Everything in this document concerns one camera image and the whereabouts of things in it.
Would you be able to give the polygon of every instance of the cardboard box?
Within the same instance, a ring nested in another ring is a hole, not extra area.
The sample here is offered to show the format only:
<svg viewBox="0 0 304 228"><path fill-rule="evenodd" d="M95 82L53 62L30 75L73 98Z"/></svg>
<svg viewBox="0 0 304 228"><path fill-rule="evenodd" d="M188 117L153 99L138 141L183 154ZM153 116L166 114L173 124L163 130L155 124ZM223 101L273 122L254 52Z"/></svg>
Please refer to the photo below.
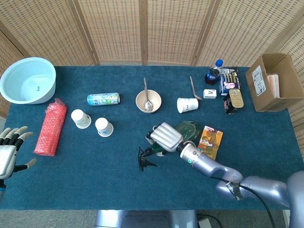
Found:
<svg viewBox="0 0 304 228"><path fill-rule="evenodd" d="M272 74L278 74L279 98L274 97L267 79ZM304 98L291 56L287 54L263 54L246 72L246 79L257 112L282 111Z"/></svg>
<svg viewBox="0 0 304 228"><path fill-rule="evenodd" d="M216 89L204 89L203 98L204 99L215 99L215 98L217 98Z"/></svg>

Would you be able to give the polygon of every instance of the woven panel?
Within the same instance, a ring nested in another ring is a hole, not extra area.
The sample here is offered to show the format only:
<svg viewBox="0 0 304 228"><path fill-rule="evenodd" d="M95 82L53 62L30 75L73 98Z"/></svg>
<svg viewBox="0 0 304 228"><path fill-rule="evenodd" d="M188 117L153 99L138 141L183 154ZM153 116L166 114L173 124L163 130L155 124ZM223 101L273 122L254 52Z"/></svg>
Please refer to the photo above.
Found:
<svg viewBox="0 0 304 228"><path fill-rule="evenodd" d="M141 61L138 0L78 0L99 61Z"/></svg>
<svg viewBox="0 0 304 228"><path fill-rule="evenodd" d="M300 151L304 161L304 130L295 132L295 135L296 135L296 139L298 140Z"/></svg>
<svg viewBox="0 0 304 228"><path fill-rule="evenodd" d="M303 0L222 0L198 66L211 66L219 57L226 66L251 66L303 5Z"/></svg>
<svg viewBox="0 0 304 228"><path fill-rule="evenodd" d="M1 1L0 21L31 56L54 65L91 65L67 1Z"/></svg>
<svg viewBox="0 0 304 228"><path fill-rule="evenodd" d="M293 58L294 67L304 87L304 25L285 43L280 52L288 53ZM304 100L289 109L292 122L303 119L304 123Z"/></svg>
<svg viewBox="0 0 304 228"><path fill-rule="evenodd" d="M148 62L190 64L210 0L148 0Z"/></svg>
<svg viewBox="0 0 304 228"><path fill-rule="evenodd" d="M0 76L3 72L14 62L23 58L20 53L16 53L10 46L0 37ZM0 116L6 118L9 108L10 102L5 100L0 95Z"/></svg>

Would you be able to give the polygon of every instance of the small white box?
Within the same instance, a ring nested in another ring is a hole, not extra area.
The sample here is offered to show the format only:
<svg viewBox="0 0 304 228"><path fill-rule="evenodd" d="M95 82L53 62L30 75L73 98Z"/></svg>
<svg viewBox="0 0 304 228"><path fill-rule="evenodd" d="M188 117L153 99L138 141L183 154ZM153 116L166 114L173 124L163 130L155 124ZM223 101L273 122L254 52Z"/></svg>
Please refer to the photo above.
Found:
<svg viewBox="0 0 304 228"><path fill-rule="evenodd" d="M216 89L204 89L205 99L215 99L217 97Z"/></svg>

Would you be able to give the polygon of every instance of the metal spoon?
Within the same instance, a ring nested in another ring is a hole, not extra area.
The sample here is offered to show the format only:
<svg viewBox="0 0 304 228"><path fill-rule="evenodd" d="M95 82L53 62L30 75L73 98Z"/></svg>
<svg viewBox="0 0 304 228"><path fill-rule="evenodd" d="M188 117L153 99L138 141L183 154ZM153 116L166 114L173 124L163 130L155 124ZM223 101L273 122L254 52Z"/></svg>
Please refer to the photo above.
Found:
<svg viewBox="0 0 304 228"><path fill-rule="evenodd" d="M196 98L196 99L202 101L203 99L201 99L201 98L200 98L199 96L197 96L196 93L195 93L194 84L193 84L193 81L192 81L192 77L191 77L191 76L190 76L190 81L191 81L191 86L192 86L192 91L193 91L193 96L194 96L194 98Z"/></svg>
<svg viewBox="0 0 304 228"><path fill-rule="evenodd" d="M148 90L147 90L147 83L146 83L146 77L143 78L143 82L144 82L144 90L146 91L146 100L144 101L144 108L146 111L152 111L153 109L153 104L152 102L149 100L148 98Z"/></svg>

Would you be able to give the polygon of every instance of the robotic arm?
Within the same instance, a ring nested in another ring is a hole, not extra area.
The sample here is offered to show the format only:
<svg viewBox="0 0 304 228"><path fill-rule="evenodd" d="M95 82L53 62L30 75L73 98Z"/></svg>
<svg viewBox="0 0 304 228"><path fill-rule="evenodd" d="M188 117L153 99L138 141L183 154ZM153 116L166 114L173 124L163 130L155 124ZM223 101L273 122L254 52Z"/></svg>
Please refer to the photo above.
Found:
<svg viewBox="0 0 304 228"><path fill-rule="evenodd" d="M223 166L199 151L191 141L183 142L183 137L167 123L158 126L151 138L168 152L179 152L180 157L194 169L207 177L221 175L216 186L217 192L226 199L241 200L256 196L264 200L290 208L290 228L304 228L304 171L289 177L287 184L255 176L243 178L242 174L230 167Z"/></svg>
<svg viewBox="0 0 304 228"><path fill-rule="evenodd" d="M36 159L32 159L26 164L16 165L16 157L20 146L26 138L33 135L33 132L23 133L27 129L26 126L13 130L7 128L0 134L0 203L6 189L4 181L11 177L13 172L28 169L36 162Z"/></svg>

